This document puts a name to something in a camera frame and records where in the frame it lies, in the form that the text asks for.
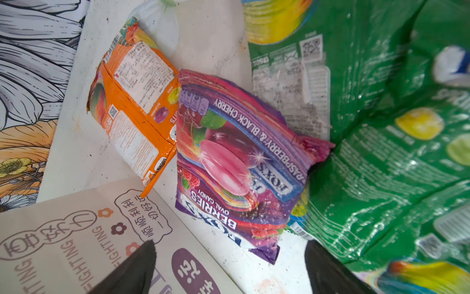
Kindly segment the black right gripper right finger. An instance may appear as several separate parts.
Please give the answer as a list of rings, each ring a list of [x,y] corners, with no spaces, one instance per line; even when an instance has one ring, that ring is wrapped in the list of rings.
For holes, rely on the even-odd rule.
[[[307,242],[304,257],[314,294],[375,294],[318,241]]]

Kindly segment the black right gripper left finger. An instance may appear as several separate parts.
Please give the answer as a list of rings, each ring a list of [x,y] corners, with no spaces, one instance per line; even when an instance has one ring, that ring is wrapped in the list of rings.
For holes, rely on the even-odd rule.
[[[157,254],[152,241],[144,242],[119,267],[98,283],[90,294],[148,294]]]

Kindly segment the white printed paper bag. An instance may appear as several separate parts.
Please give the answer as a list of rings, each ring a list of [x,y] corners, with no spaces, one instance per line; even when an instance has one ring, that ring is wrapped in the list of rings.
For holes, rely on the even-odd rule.
[[[238,286],[156,193],[130,178],[1,214],[1,292],[89,294],[144,242],[152,294],[237,294]]]

